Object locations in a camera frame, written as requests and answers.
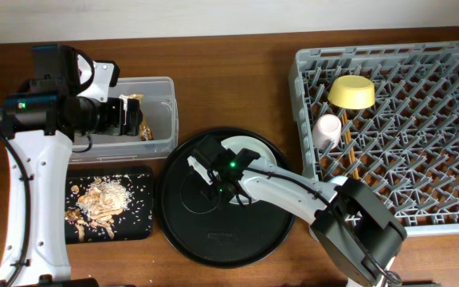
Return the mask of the blue cup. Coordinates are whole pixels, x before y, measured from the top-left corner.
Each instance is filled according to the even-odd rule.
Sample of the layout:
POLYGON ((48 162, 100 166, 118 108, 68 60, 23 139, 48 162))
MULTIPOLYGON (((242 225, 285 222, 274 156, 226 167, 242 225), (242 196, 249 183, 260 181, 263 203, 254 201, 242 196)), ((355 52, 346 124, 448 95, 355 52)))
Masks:
POLYGON ((334 183, 336 185, 342 186, 348 180, 347 176, 338 175, 329 180, 329 183, 334 183))

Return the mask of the grey plate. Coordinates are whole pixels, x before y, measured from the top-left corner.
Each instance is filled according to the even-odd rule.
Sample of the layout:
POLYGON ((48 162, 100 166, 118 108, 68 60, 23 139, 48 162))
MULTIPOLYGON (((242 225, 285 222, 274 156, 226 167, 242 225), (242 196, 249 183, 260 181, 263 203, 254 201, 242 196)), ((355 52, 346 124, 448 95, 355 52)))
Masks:
MULTIPOLYGON (((225 149, 238 154, 242 149, 246 148, 257 152, 261 157, 267 159, 267 163, 260 161, 258 167, 274 167, 277 165, 275 155, 272 150, 259 139, 251 136, 232 136, 224 139, 221 142, 225 149)), ((273 182, 261 177, 258 173, 245 172, 242 181, 240 182, 245 195, 249 195, 251 202, 265 201, 276 206, 282 206, 284 196, 277 190, 277 186, 273 182)), ((235 195, 229 203, 238 205, 251 203, 244 195, 235 195)))

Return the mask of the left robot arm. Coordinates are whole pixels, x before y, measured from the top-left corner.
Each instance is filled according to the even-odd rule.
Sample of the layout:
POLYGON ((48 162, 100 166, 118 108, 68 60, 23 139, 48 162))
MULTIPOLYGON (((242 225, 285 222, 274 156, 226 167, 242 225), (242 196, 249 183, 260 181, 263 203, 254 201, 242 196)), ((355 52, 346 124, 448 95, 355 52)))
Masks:
POLYGON ((65 182, 76 134, 136 136, 137 100, 111 99, 120 74, 68 45, 32 49, 33 72, 0 107, 10 201, 0 286, 96 286, 71 278, 65 243, 65 182))

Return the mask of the yellow bowl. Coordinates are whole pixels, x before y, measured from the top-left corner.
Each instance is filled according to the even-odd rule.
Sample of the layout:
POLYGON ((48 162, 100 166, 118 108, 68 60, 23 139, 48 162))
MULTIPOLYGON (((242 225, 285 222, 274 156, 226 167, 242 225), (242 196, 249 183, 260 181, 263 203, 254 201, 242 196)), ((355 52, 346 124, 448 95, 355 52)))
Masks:
POLYGON ((346 75, 332 84, 328 101, 339 108, 361 110, 375 104, 375 86, 366 77, 346 75))

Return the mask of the brown gold snack wrapper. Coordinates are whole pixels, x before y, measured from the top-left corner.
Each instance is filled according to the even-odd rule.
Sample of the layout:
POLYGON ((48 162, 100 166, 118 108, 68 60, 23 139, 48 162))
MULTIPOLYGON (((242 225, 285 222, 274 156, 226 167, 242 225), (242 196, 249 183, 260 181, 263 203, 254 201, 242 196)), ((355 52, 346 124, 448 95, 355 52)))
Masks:
MULTIPOLYGON (((139 93, 134 93, 130 95, 123 95, 120 94, 119 98, 124 103, 124 111, 128 112, 128 101, 130 100, 137 100, 139 105, 143 104, 144 95, 139 93)), ((149 141, 154 140, 153 133, 151 128, 147 122, 145 115, 141 112, 140 120, 139 120, 139 137, 142 141, 149 141)))

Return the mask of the pink cup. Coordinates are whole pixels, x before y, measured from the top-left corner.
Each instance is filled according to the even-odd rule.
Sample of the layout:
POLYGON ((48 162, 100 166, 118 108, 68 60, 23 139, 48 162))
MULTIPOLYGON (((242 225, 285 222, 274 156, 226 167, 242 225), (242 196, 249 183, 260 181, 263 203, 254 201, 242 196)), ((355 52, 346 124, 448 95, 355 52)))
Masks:
POLYGON ((342 131, 340 119, 332 114, 321 116, 312 129, 313 146, 325 150, 336 147, 339 143, 342 131))

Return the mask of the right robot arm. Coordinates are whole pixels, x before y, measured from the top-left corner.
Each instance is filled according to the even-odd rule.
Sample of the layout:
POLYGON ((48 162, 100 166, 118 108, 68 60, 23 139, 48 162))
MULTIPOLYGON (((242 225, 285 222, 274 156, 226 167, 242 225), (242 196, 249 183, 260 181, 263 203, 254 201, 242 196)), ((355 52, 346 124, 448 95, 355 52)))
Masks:
POLYGON ((248 148, 221 148, 189 164, 220 195, 268 202, 304 220, 334 265, 356 284, 402 284, 390 265, 406 229, 365 183, 345 176, 308 179, 248 148))

